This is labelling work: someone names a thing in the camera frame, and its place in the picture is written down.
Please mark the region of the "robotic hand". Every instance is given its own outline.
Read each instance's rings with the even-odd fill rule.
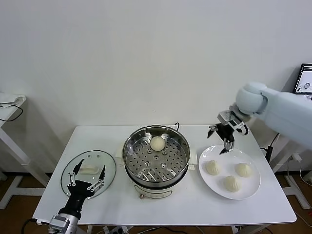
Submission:
[[[299,95],[279,92],[266,85],[251,82],[236,95],[236,103],[229,110],[220,112],[221,123],[210,126],[208,138],[214,131],[224,141],[220,154],[234,147],[233,132],[248,134],[245,122],[255,116],[271,129],[312,149],[312,103]]]
[[[58,215],[52,217],[49,224],[49,233],[74,234],[76,233],[78,221],[81,218],[82,205],[86,198],[93,196],[103,185],[105,177],[105,165],[98,177],[96,183],[91,184],[81,180],[75,180],[76,175],[83,163],[82,159],[68,173],[70,182],[67,188],[70,192],[70,197],[64,208],[60,209]]]

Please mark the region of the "black cable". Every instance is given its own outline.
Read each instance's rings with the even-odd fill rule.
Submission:
[[[14,119],[11,119],[11,120],[5,120],[5,119],[1,119],[1,118],[0,118],[0,120],[2,120],[4,122],[12,122],[15,119],[17,119],[18,117],[20,117],[21,114],[23,114],[23,109],[22,108],[20,108],[19,106],[16,106],[16,105],[12,105],[12,106],[15,106],[16,108],[20,109],[21,110],[20,114],[17,117],[15,117]]]
[[[270,229],[268,228],[264,228],[264,229],[268,230],[271,234],[273,234],[273,232]]]
[[[29,223],[29,222],[34,222],[34,223],[37,223],[37,219],[36,218],[30,218],[28,220],[26,220],[21,228],[21,234],[24,234],[25,232],[25,227],[26,225]]]
[[[169,231],[171,231],[171,232],[173,232],[173,233],[184,233],[184,234],[188,234],[188,233],[186,233],[185,231],[174,231],[174,230],[172,230],[172,229],[170,229],[170,228],[167,228],[167,227],[162,227],[162,228],[165,228],[165,229],[167,229],[167,230],[169,230]]]
[[[180,128],[180,123],[179,123],[179,122],[176,122],[176,123],[175,123],[175,125],[177,125],[176,130],[177,130],[177,131],[179,131],[179,128]]]
[[[272,145],[273,145],[273,143],[274,143],[274,141],[276,140],[276,138],[278,137],[278,135],[279,135],[279,133],[278,133],[278,134],[276,134],[276,136],[274,137],[274,139],[273,139],[273,141],[271,142],[270,146],[272,146]]]
[[[165,229],[171,231],[172,233],[184,233],[184,234],[188,234],[188,233],[186,233],[185,231],[174,231],[174,230],[172,230],[172,229],[170,229],[170,228],[167,228],[167,227],[159,227],[159,228],[155,228],[155,229],[150,230],[150,231],[146,230],[146,231],[144,231],[144,232],[153,232],[153,231],[156,231],[156,230],[161,229],[161,228],[165,228]]]

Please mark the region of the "power strip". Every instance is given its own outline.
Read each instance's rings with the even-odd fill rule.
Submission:
[[[105,234],[128,234],[128,231],[132,227],[127,227],[127,226],[116,226],[114,229],[108,230],[107,226],[103,228]]]

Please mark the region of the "power cord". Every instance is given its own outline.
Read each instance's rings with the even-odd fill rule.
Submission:
[[[25,233],[25,227],[29,222],[33,222],[33,223],[37,223],[37,219],[36,218],[30,218],[28,220],[26,220],[21,228],[21,234]]]
[[[271,144],[267,148],[261,148],[261,150],[264,150],[266,152],[265,159],[267,160],[268,163],[271,160],[271,156],[272,156],[272,152],[273,152],[273,146],[272,145],[275,142],[275,140],[278,140],[279,136],[280,136],[280,133],[277,133],[276,136],[274,137],[274,139],[272,140]]]
[[[177,130],[177,131],[179,131],[179,128],[180,128],[180,123],[179,123],[179,122],[176,122],[176,123],[175,123],[175,125],[177,125],[176,130]]]
[[[1,121],[4,121],[4,122],[12,122],[12,121],[14,121],[15,119],[17,119],[18,117],[20,117],[21,114],[23,114],[23,109],[22,109],[22,108],[20,108],[19,106],[16,106],[16,105],[12,105],[12,106],[15,106],[16,108],[20,109],[19,115],[18,115],[17,117],[15,117],[14,119],[10,119],[10,120],[5,120],[5,119],[1,119],[1,118],[0,118]]]
[[[161,228],[165,228],[165,229],[171,231],[172,233],[184,233],[184,234],[188,234],[188,233],[186,233],[185,231],[175,231],[175,230],[172,230],[172,229],[167,228],[167,227],[150,228],[150,229],[147,229],[147,230],[145,230],[145,231],[139,232],[138,234],[142,234],[142,233],[146,233],[146,232],[153,232],[153,231],[156,231],[156,230],[161,229]]]
[[[264,229],[268,230],[271,234],[273,234],[273,232],[270,229],[268,229],[268,228],[264,228]]]

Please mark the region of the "white table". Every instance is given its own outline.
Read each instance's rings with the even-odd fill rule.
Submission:
[[[62,208],[67,196],[60,178],[67,163],[88,150],[115,155],[120,144],[141,126],[78,126],[74,130],[33,218],[49,222]],[[207,139],[207,126],[180,126],[179,130],[198,156],[222,141],[215,134]],[[269,224],[296,221],[285,194],[251,133],[235,135],[235,146],[256,163],[261,174],[258,192],[246,200],[229,200],[213,192],[202,180],[198,168],[188,171],[172,195],[163,199],[139,199],[119,158],[116,176],[101,195],[85,201],[79,224],[129,226],[225,226],[256,225],[239,233],[254,233]]]
[[[20,107],[25,100],[20,101],[17,106]],[[16,111],[20,111],[20,109],[15,106],[10,106],[6,108],[0,108],[0,119],[8,120]],[[11,137],[4,131],[2,126],[5,123],[14,123],[6,122],[0,120],[0,139],[6,144],[8,147],[7,150],[9,153],[33,176],[35,177],[41,184],[46,186],[49,181],[49,177],[44,173],[44,171],[28,157],[28,155],[11,139]],[[44,189],[39,188],[18,188],[19,183],[22,180],[22,176],[16,176],[0,201],[0,209],[5,209],[7,204],[9,203],[11,197],[13,195],[34,195],[41,196]]]

